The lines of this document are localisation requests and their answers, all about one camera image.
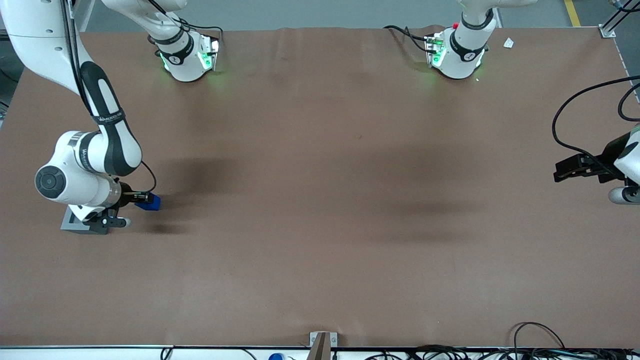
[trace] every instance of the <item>brown tabletop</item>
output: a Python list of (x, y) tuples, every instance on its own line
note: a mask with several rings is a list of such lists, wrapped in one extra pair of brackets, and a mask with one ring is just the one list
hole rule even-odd
[[(573, 154), (551, 136), (559, 105), (625, 75), (597, 29), (498, 29), (461, 81), (398, 33), (281, 29), (225, 34), (221, 72), (179, 83), (145, 37), (83, 34), (163, 197), (110, 235), (60, 231), (64, 205), (34, 189), (59, 135), (95, 126), (75, 94), (20, 80), (0, 131), (0, 343), (508, 345), (521, 321), (571, 347), (640, 341), (640, 209), (607, 200), (619, 183), (552, 178)], [(626, 89), (578, 98), (561, 138), (600, 153), (631, 128)], [(142, 167), (125, 181), (150, 186)]]

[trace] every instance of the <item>black strap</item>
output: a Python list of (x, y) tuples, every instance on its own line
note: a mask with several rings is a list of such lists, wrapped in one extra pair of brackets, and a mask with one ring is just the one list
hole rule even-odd
[(462, 18), (462, 25), (467, 29), (482, 30), (482, 29), (486, 28), (489, 25), (491, 20), (493, 20), (493, 10), (492, 9), (487, 10), (485, 15), (486, 15), (486, 18), (484, 19), (484, 22), (482, 24), (480, 24), (480, 25), (469, 24), (468, 22), (465, 21), (465, 17), (463, 15), (461, 17)]
[(476, 59), (478, 57), (478, 55), (480, 55), (482, 53), (482, 51), (484, 50), (484, 47), (486, 45), (486, 43), (484, 43), (484, 45), (478, 49), (475, 50), (471, 50), (471, 49), (467, 49), (466, 47), (463, 47), (462, 45), (460, 45), (458, 43), (458, 41), (456, 41), (456, 30), (454, 30), (451, 33), (451, 37), (449, 38), (449, 42), (451, 43), (451, 49), (460, 56), (460, 60), (464, 61), (465, 63), (468, 63), (470, 61), (474, 61), (474, 59)]
[(170, 62), (173, 65), (182, 65), (182, 63), (184, 63), (184, 59), (187, 58), (187, 56), (192, 52), (193, 50), (193, 38), (191, 37), (191, 35), (189, 36), (189, 42), (187, 43), (187, 46), (185, 46), (182, 50), (178, 51), (177, 53), (166, 53), (164, 51), (160, 51), (160, 53), (162, 54), (163, 58)]
[(78, 155), (80, 157), (80, 164), (85, 170), (89, 172), (97, 173), (97, 171), (95, 171), (95, 169), (93, 168), (93, 166), (91, 166), (91, 163), (89, 162), (89, 143), (91, 142), (91, 139), (99, 133), (100, 133), (99, 131), (88, 133), (82, 138), (82, 140), (80, 140), (80, 144), (78, 145), (78, 150), (79, 150)]
[(124, 110), (118, 109), (118, 111), (106, 115), (106, 116), (91, 116), (93, 121), (98, 125), (115, 125), (125, 119)]
[(152, 37), (152, 39), (154, 39), (154, 42), (156, 43), (156, 45), (171, 45), (174, 42), (177, 42), (178, 40), (180, 40), (180, 37), (182, 37), (182, 34), (184, 33), (183, 29), (180, 29), (180, 31), (178, 31), (177, 34), (175, 34), (173, 37), (165, 39), (165, 40), (158, 40), (154, 37)]

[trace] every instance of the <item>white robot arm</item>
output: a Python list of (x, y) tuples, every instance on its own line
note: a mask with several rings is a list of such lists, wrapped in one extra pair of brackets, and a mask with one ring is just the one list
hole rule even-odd
[(164, 67), (179, 81), (194, 81), (212, 70), (218, 40), (199, 34), (173, 12), (186, 0), (102, 0), (149, 33), (160, 50)]
[(0, 0), (13, 47), (25, 66), (82, 98), (99, 130), (63, 134), (35, 177), (47, 199), (68, 204), (88, 221), (121, 202), (126, 176), (142, 159), (104, 71), (89, 57), (75, 30), (67, 0)]
[(496, 27), (493, 8), (516, 8), (537, 0), (456, 0), (462, 5), (457, 28), (447, 28), (428, 40), (429, 64), (453, 79), (467, 78), (480, 66), (486, 41)]

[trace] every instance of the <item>metal bracket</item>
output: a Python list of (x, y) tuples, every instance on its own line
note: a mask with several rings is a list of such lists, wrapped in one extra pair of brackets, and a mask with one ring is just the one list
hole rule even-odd
[(600, 36), (602, 38), (614, 38), (616, 37), (616, 32), (611, 30), (611, 31), (606, 31), (604, 29), (604, 25), (602, 24), (598, 24), (598, 30), (600, 30)]
[(101, 224), (83, 224), (68, 206), (65, 217), (62, 219), (60, 230), (83, 235), (107, 235), (106, 227), (103, 227)]
[[(314, 341), (316, 340), (316, 337), (318, 336), (319, 332), (326, 332), (326, 331), (314, 331), (314, 332), (310, 332), (309, 333), (309, 346), (310, 347), (314, 346)], [(338, 333), (337, 332), (329, 332), (329, 343), (331, 344), (331, 347), (337, 347), (338, 346)]]

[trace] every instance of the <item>cable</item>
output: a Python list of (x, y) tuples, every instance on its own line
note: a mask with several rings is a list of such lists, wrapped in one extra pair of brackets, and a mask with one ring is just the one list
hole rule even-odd
[(160, 360), (168, 360), (172, 352), (173, 352), (172, 347), (166, 347), (162, 349), (162, 351), (160, 351)]
[(60, 5), (62, 9), (62, 19), (65, 24), (65, 43), (68, 49), (69, 62), (71, 63), (71, 71), (73, 72), (74, 80), (76, 81), (76, 86), (78, 87), (78, 94), (80, 95), (80, 99), (82, 99), (84, 106), (91, 113), (91, 108), (89, 106), (89, 102), (84, 92), (84, 84), (80, 77), (80, 65), (77, 57), (76, 24), (73, 18), (70, 17), (69, 14), (67, 13), (67, 9), (65, 9), (65, 6), (68, 6), (69, 9), (71, 9), (70, 3), (68, 0), (60, 0)]
[(631, 89), (625, 92), (625, 95), (622, 96), (622, 99), (620, 99), (620, 102), (618, 103), (618, 115), (626, 121), (640, 121), (640, 117), (628, 117), (622, 112), (622, 106), (624, 105), (625, 101), (627, 101), (627, 97), (629, 97), (629, 95), (631, 95), (637, 88), (640, 88), (640, 83), (631, 86)]
[(591, 90), (595, 90), (597, 88), (602, 88), (603, 86), (607, 86), (607, 85), (613, 85), (613, 84), (617, 84), (617, 83), (622, 83), (624, 81), (630, 81), (630, 80), (638, 80), (640, 79), (640, 76), (636, 75), (636, 76), (629, 76), (627, 78), (621, 78), (621, 79), (615, 79), (615, 80), (610, 80), (610, 81), (605, 81), (604, 83), (600, 83), (597, 85), (593, 85), (593, 86), (589, 86), (588, 88), (585, 88), (583, 90), (580, 90), (579, 92), (573, 94), (569, 99), (567, 99), (564, 104), (562, 104), (562, 106), (560, 106), (560, 108), (558, 109), (558, 111), (556, 112), (556, 115), (554, 116), (554, 120), (551, 123), (551, 133), (554, 136), (554, 140), (556, 141), (556, 143), (558, 143), (558, 145), (562, 146), (562, 147), (566, 147), (567, 149), (571, 149), (573, 151), (577, 151), (581, 154), (584, 154), (585, 156), (591, 158), (591, 160), (593, 160), (593, 162), (595, 162), (596, 164), (598, 164), (598, 166), (602, 167), (604, 170), (606, 170), (608, 173), (610, 173), (611, 175), (617, 177), (617, 172), (611, 170), (608, 166), (604, 165), (600, 160), (598, 160), (598, 158), (596, 158), (595, 156), (593, 156), (590, 152), (581, 149), (579, 147), (576, 146), (572, 146), (569, 145), (565, 142), (560, 141), (560, 139), (558, 138), (557, 132), (556, 132), (556, 123), (558, 121), (558, 117), (560, 117), (560, 113), (562, 113), (562, 111), (564, 110), (564, 108), (569, 105), (569, 102), (571, 102), (572, 100), (574, 100), (576, 97), (589, 92)]
[(142, 165), (144, 165), (144, 166), (145, 166), (145, 168), (147, 168), (147, 170), (149, 170), (149, 174), (151, 174), (151, 177), (153, 177), (153, 178), (154, 178), (154, 185), (153, 185), (153, 186), (151, 186), (151, 189), (149, 189), (149, 190), (147, 190), (147, 191), (143, 192), (143, 193), (150, 193), (150, 192), (152, 192), (152, 191), (154, 191), (154, 190), (156, 189), (156, 185), (158, 184), (158, 181), (157, 181), (157, 179), (156, 179), (156, 175), (154, 174), (153, 170), (151, 170), (151, 168), (149, 167), (149, 165), (147, 165), (147, 163), (145, 163), (144, 161), (141, 161), (140, 163), (141, 163)]
[(419, 36), (417, 36), (417, 35), (412, 34), (412, 33), (411, 33), (411, 31), (409, 31), (409, 27), (408, 27), (408, 26), (405, 26), (405, 27), (404, 27), (404, 30), (402, 30), (401, 28), (398, 28), (398, 27), (397, 27), (397, 26), (395, 26), (395, 25), (387, 25), (387, 26), (385, 26), (385, 27), (384, 27), (384, 29), (393, 29), (393, 30), (398, 30), (398, 31), (400, 31), (402, 34), (404, 34), (405, 36), (408, 36), (408, 37), (411, 39), (411, 41), (413, 42), (413, 44), (414, 44), (415, 46), (417, 46), (417, 47), (418, 47), (418, 49), (420, 49), (421, 51), (424, 51), (425, 53), (429, 53), (429, 54), (435, 54), (435, 53), (436, 53), (436, 51), (435, 51), (435, 50), (425, 49), (424, 47), (420, 46), (420, 44), (418, 44), (418, 42), (417, 42), (416, 40), (422, 40), (422, 41), (424, 41), (424, 38), (421, 38), (421, 37), (419, 37)]
[(18, 83), (18, 81), (16, 79), (13, 79), (11, 76), (9, 76), (6, 72), (4, 72), (3, 69), (0, 69), (0, 72), (2, 73), (2, 75), (4, 75), (7, 79), (13, 81), (14, 83)]
[(381, 354), (378, 354), (378, 355), (369, 356), (368, 358), (366, 358), (366, 359), (364, 359), (364, 360), (377, 360), (377, 358), (378, 358), (379, 356), (392, 357), (392, 358), (394, 358), (395, 360), (404, 360), (402, 357), (396, 356), (396, 355), (394, 355), (394, 354), (386, 354), (386, 353), (381, 353)]
[(241, 349), (242, 351), (246, 352), (247, 354), (249, 354), (249, 356), (251, 356), (253, 358), (253, 360), (258, 360), (251, 352), (249, 352), (249, 350), (247, 349)]
[(405, 34), (405, 35), (406, 35), (406, 36), (408, 36), (408, 37), (412, 37), (412, 38), (414, 38), (414, 39), (416, 39), (416, 40), (424, 40), (424, 38), (421, 38), (421, 37), (419, 37), (419, 36), (417, 36), (417, 35), (411, 34), (411, 33), (410, 33), (410, 32), (408, 32), (408, 31), (407, 31), (407, 32), (405, 32), (405, 30), (404, 30), (404, 29), (402, 29), (402, 28), (400, 28), (400, 27), (398, 27), (398, 26), (395, 26), (395, 25), (387, 25), (387, 26), (385, 26), (383, 29), (393, 29), (393, 30), (398, 30), (398, 31), (400, 31), (401, 33)]
[(546, 325), (544, 325), (542, 323), (539, 323), (539, 322), (524, 322), (516, 329), (516, 332), (513, 333), (513, 348), (514, 349), (516, 349), (516, 350), (518, 349), (518, 333), (520, 332), (520, 330), (522, 330), (523, 327), (525, 327), (527, 325), (535, 325), (535, 326), (542, 327), (542, 328), (550, 331), (556, 337), (556, 339), (560, 342), (560, 346), (562, 348), (566, 348), (564, 346), (564, 343), (563, 343), (562, 339), (560, 338), (560, 336), (558, 336), (558, 334), (556, 334), (556, 332), (551, 330), (551, 328), (549, 328), (548, 326), (546, 326)]
[(224, 30), (222, 30), (221, 27), (219, 26), (197, 26), (197, 25), (192, 25), (189, 22), (187, 22), (187, 20), (181, 19), (180, 17), (178, 18), (178, 20), (174, 19), (173, 17), (170, 17), (169, 15), (167, 15), (166, 10), (160, 6), (156, 0), (147, 0), (151, 5), (153, 5), (154, 8), (156, 8), (156, 10), (158, 10), (159, 12), (161, 12), (164, 16), (168, 17), (169, 19), (171, 19), (171, 21), (173, 21), (176, 25), (178, 25), (178, 27), (180, 29), (182, 29), (183, 31), (187, 31), (189, 32), (190, 29), (217, 29), (220, 31), (220, 40), (222, 40), (222, 36), (224, 33)]
[(640, 9), (625, 9), (624, 6), (619, 2), (616, 1), (613, 5), (618, 11), (621, 11), (623, 13), (636, 13), (636, 12), (640, 12)]

